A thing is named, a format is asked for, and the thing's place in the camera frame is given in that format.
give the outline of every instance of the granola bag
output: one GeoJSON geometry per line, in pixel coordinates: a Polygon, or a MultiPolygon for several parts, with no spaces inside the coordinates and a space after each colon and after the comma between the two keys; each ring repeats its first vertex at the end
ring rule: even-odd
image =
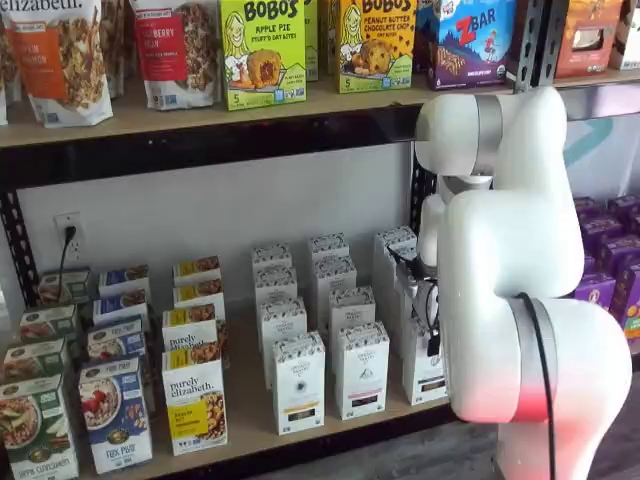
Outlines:
{"type": "Polygon", "coordinates": [[[205,107],[220,101],[217,0],[136,0],[136,35],[147,107],[205,107]]]}
{"type": "Polygon", "coordinates": [[[11,51],[36,119],[46,127],[95,125],[113,115],[100,12],[100,0],[2,4],[11,51]]]}

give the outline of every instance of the snack pouch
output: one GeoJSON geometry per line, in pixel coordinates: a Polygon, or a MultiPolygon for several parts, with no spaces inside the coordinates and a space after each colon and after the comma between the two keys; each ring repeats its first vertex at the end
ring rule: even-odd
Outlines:
{"type": "Polygon", "coordinates": [[[132,6],[147,107],[220,101],[217,0],[137,0],[132,6]]]}

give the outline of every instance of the yellow label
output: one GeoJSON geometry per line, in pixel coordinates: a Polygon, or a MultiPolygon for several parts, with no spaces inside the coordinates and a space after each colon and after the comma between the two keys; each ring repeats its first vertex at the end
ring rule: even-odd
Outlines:
{"type": "Polygon", "coordinates": [[[204,400],[191,405],[167,407],[171,438],[205,435],[209,431],[207,424],[207,405],[204,400]]]}

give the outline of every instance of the black cable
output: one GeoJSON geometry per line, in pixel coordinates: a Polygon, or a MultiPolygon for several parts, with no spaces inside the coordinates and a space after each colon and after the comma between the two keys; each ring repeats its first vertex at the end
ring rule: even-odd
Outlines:
{"type": "Polygon", "coordinates": [[[527,309],[527,313],[531,316],[533,321],[533,329],[536,332],[536,340],[538,342],[538,351],[540,352],[540,363],[542,365],[542,378],[544,381],[544,390],[547,397],[547,416],[549,417],[549,478],[555,480],[556,478],[556,434],[555,424],[553,421],[553,398],[551,397],[551,380],[549,380],[549,366],[547,364],[547,355],[544,351],[544,344],[542,342],[542,332],[540,331],[540,323],[538,321],[538,315],[536,309],[533,306],[531,297],[526,293],[520,293],[518,298],[524,301],[524,306],[527,309]]]}

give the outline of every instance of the food image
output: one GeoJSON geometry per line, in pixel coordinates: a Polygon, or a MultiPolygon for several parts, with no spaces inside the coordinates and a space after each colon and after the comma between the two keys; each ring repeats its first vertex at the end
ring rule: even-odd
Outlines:
{"type": "Polygon", "coordinates": [[[6,448],[17,449],[31,442],[38,433],[39,422],[30,397],[0,401],[0,430],[6,448]]]}

